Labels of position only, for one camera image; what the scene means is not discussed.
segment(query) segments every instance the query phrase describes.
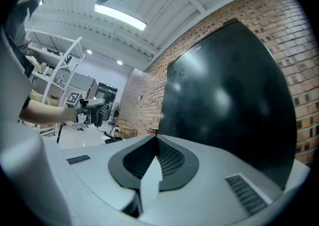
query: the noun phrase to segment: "person's arm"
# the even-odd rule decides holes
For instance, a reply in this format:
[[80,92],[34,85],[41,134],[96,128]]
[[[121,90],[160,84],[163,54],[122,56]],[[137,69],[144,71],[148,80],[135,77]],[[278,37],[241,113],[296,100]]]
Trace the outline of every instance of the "person's arm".
[[49,106],[30,100],[29,104],[21,110],[20,119],[33,124],[75,122],[75,110],[74,108]]

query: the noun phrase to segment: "white ceiling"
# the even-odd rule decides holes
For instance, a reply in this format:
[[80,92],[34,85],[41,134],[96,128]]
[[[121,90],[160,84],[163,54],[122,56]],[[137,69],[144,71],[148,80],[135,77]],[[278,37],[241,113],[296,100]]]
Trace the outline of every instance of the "white ceiling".
[[81,45],[144,70],[180,35],[233,0],[110,0],[115,8],[147,23],[140,31],[93,12],[96,0],[44,0],[27,28],[76,39]]

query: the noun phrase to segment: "ceiling light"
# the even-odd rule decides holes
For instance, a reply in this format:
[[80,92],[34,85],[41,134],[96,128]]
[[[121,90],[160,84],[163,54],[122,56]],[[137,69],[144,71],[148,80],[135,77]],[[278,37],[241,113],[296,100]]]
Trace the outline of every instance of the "ceiling light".
[[146,24],[132,16],[129,16],[123,12],[120,12],[116,9],[113,9],[113,8],[109,8],[109,7],[106,7],[106,6],[102,6],[102,5],[97,5],[95,4],[94,5],[94,11],[97,12],[97,13],[101,13],[101,14],[104,14],[104,15],[107,15],[107,16],[111,16],[111,17],[114,17],[118,20],[121,20],[127,24],[130,24],[134,27],[136,27],[137,29],[143,31],[146,27]]

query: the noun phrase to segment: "fluorescent light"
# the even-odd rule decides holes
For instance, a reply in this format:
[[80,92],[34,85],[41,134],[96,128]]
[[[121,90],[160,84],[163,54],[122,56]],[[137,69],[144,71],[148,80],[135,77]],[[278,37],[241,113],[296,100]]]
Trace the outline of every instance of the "fluorescent light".
[[146,27],[146,24],[143,23],[142,21],[132,17],[132,16],[129,16],[123,12],[120,12],[116,9],[113,9],[113,8],[109,8],[109,7],[106,7],[106,6],[103,6],[103,5],[97,5],[95,4],[94,5],[94,11],[97,12],[97,13],[101,13],[101,14],[104,14],[104,15],[107,15],[107,16],[111,16],[111,17],[114,17],[118,20],[121,20],[127,24],[130,24],[134,27],[136,27],[137,29],[143,31]]

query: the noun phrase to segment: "brick wall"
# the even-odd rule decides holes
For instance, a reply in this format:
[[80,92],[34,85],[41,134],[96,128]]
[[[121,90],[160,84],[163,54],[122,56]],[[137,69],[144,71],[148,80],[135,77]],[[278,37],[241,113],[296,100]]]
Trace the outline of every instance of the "brick wall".
[[235,0],[207,16],[168,47],[145,72],[134,69],[121,118],[145,134],[158,127],[167,65],[223,22],[238,18],[266,45],[286,76],[297,116],[296,159],[310,163],[319,145],[319,48],[297,0]]

